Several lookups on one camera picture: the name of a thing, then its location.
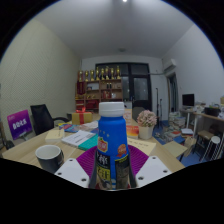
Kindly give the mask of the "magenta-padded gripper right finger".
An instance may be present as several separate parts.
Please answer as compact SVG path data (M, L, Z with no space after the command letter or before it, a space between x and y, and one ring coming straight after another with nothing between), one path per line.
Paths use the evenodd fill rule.
M132 188L146 186L171 174L171 171L157 156L147 156L144 152L131 145L129 145L129 161Z

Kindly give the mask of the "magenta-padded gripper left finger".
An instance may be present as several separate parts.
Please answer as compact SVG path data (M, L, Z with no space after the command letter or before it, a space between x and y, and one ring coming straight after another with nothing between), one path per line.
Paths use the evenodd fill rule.
M67 181L84 188L94 189L96 186L96 150L92 147L78 158L69 158L55 173Z

